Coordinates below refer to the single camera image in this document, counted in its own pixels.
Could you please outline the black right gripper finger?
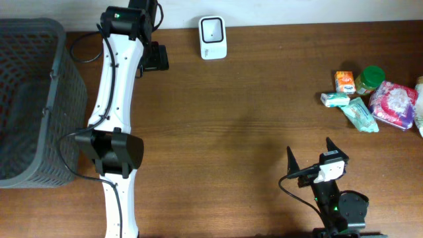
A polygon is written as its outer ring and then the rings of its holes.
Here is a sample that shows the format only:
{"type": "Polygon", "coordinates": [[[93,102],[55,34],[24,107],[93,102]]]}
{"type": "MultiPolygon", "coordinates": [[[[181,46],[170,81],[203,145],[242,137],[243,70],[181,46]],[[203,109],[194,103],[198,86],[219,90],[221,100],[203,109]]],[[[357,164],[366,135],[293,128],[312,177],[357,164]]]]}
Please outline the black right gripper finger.
{"type": "Polygon", "coordinates": [[[339,148],[337,147],[334,142],[327,137],[326,138],[326,143],[327,143],[327,155],[339,155],[339,156],[345,156],[346,154],[339,148]]]}
{"type": "Polygon", "coordinates": [[[290,148],[290,146],[287,146],[287,156],[288,156],[288,169],[287,174],[294,174],[299,171],[299,165],[297,163],[297,160],[290,148]]]}

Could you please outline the teal wipes packet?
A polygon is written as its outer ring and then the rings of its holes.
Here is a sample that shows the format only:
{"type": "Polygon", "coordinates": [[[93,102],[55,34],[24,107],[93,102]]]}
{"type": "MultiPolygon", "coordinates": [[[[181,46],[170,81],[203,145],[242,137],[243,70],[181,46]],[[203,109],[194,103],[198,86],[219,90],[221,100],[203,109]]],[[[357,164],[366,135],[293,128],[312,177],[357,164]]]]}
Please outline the teal wipes packet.
{"type": "Polygon", "coordinates": [[[341,106],[340,109],[359,132],[377,133],[379,131],[377,122],[360,97],[352,99],[348,105],[341,106]]]}

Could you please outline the teal tissue pack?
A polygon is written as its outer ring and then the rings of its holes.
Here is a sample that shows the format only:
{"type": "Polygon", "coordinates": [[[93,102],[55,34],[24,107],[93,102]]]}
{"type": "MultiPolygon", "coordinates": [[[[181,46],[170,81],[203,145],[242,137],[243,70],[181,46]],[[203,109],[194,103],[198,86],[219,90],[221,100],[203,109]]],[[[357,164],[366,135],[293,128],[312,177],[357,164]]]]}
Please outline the teal tissue pack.
{"type": "Polygon", "coordinates": [[[321,101],[328,108],[343,107],[349,105],[350,97],[346,93],[322,93],[321,101]]]}

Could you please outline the orange tissue pack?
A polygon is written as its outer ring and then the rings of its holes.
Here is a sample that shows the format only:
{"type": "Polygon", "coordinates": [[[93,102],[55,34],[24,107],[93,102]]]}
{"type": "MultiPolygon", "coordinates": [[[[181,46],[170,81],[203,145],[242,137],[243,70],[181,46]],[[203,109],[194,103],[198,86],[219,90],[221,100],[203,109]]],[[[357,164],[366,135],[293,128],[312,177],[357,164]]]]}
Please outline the orange tissue pack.
{"type": "Polygon", "coordinates": [[[337,93],[352,95],[356,92],[354,77],[351,71],[337,71],[334,74],[334,81],[337,93]]]}

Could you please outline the red purple snack packet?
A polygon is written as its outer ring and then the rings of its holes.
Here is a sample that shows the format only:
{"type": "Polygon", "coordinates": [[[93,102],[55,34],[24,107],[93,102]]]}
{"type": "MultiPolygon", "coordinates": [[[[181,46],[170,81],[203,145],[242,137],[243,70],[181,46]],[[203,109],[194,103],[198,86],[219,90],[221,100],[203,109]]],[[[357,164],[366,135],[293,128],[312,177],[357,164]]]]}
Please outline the red purple snack packet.
{"type": "Polygon", "coordinates": [[[414,123],[417,98],[415,89],[384,81],[371,95],[369,110],[376,119],[408,130],[414,123]]]}

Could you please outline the green lid jar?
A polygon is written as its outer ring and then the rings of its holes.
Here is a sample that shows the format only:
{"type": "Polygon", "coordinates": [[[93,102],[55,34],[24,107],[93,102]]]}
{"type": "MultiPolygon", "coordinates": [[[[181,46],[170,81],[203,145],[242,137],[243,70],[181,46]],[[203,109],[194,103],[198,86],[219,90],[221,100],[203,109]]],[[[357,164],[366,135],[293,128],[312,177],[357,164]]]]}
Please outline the green lid jar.
{"type": "Polygon", "coordinates": [[[366,67],[355,79],[356,93],[368,95],[385,80],[385,72],[376,65],[366,67]]]}

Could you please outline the white bamboo print tube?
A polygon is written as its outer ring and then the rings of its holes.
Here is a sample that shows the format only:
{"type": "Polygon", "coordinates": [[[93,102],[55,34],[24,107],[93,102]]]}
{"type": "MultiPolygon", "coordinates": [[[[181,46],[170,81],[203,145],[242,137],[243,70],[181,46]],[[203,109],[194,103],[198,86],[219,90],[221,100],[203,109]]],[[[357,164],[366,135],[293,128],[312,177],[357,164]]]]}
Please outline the white bamboo print tube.
{"type": "Polygon", "coordinates": [[[423,101],[422,76],[419,76],[419,78],[417,78],[415,90],[418,93],[418,97],[416,99],[416,104],[415,104],[414,122],[416,124],[416,127],[417,127],[420,135],[423,136],[423,131],[422,131],[423,130],[423,128],[422,128],[422,101],[423,101]]]}

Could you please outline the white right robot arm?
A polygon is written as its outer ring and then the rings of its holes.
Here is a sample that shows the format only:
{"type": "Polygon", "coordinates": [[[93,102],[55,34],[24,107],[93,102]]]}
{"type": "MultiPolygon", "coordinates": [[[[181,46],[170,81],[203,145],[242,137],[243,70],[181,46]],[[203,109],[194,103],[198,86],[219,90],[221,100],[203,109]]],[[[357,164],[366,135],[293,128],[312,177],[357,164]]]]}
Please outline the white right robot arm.
{"type": "Polygon", "coordinates": [[[323,227],[314,228],[312,237],[385,237],[382,233],[362,233],[369,198],[360,192],[338,188],[336,181],[346,174],[349,156],[326,139],[327,151],[319,155],[319,162],[301,169],[290,147],[287,148],[288,169],[278,186],[292,198],[312,208],[320,217],[323,227]],[[282,182],[296,179],[300,188],[311,187],[315,205],[287,191],[282,182]]]}

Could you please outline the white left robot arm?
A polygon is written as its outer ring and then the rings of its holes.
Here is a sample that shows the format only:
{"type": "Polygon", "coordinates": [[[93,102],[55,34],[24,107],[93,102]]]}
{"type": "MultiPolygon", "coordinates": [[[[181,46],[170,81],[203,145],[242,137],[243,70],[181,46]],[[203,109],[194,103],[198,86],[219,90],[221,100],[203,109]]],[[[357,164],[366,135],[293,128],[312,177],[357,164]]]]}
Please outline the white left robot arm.
{"type": "Polygon", "coordinates": [[[144,142],[132,135],[131,105],[135,80],[144,71],[169,69],[164,45],[152,41],[163,8],[157,1],[130,1],[101,14],[103,65],[95,108],[87,128],[75,135],[104,189],[106,237],[139,237],[135,220],[135,177],[144,142]]]}

